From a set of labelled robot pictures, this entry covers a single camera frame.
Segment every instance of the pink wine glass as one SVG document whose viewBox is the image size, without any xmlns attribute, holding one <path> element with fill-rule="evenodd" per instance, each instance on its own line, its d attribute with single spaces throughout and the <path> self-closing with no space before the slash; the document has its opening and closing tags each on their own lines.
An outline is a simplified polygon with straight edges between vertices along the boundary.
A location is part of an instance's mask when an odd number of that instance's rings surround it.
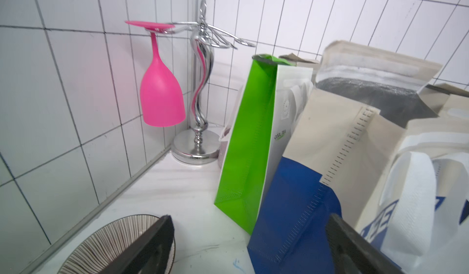
<svg viewBox="0 0 469 274">
<path fill-rule="evenodd" d="M 174 25 L 151 22 L 126 21 L 129 25 L 144 27 L 150 31 L 153 60 L 142 79 L 140 101 L 144 121 L 152 126 L 177 125 L 186 118 L 181 86 L 173 73 L 161 61 L 155 32 L 174 28 Z"/>
</svg>

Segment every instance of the green paper bag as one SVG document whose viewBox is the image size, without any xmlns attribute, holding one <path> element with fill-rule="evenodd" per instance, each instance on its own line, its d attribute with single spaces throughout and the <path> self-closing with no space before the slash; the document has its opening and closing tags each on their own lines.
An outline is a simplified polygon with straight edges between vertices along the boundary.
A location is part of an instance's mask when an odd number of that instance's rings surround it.
<svg viewBox="0 0 469 274">
<path fill-rule="evenodd" d="M 236 120 L 215 198 L 215 205 L 249 234 L 312 89 L 312 74 L 311 68 L 271 55 L 253 56 L 239 108 L 233 111 Z"/>
</svg>

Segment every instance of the stack of bags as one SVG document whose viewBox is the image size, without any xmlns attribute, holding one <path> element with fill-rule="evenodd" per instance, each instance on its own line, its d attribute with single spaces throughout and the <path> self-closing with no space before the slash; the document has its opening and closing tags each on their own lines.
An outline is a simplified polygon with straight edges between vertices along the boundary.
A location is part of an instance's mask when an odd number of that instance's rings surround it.
<svg viewBox="0 0 469 274">
<path fill-rule="evenodd" d="M 215 200 L 252 234 L 256 273 L 334 273 L 332 213 L 406 273 L 466 273 L 464 91 L 425 87 L 439 64 L 349 42 L 326 48 L 314 87 L 288 64 L 254 57 Z"/>
</svg>

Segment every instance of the white countertop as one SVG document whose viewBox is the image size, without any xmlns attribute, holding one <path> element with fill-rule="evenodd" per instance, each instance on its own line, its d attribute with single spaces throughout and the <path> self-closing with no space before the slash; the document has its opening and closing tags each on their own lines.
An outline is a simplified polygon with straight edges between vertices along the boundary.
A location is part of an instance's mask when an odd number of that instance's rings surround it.
<svg viewBox="0 0 469 274">
<path fill-rule="evenodd" d="M 176 255 L 171 274 L 254 273 L 246 249 L 249 234 L 213 204 L 219 177 L 216 161 L 195 166 L 166 154 L 34 273 L 57 273 L 88 236 L 134 214 L 173 218 Z"/>
</svg>

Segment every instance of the striped bowl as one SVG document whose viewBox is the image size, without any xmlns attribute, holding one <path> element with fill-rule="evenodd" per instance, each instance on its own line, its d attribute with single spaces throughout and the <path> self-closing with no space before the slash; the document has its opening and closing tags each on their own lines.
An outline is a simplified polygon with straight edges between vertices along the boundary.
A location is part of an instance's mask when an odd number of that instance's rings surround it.
<svg viewBox="0 0 469 274">
<path fill-rule="evenodd" d="M 132 215 L 107 224 L 73 251 L 58 274 L 98 274 L 158 219 L 152 215 Z M 171 271 L 174 253 L 173 241 L 165 274 Z"/>
</svg>

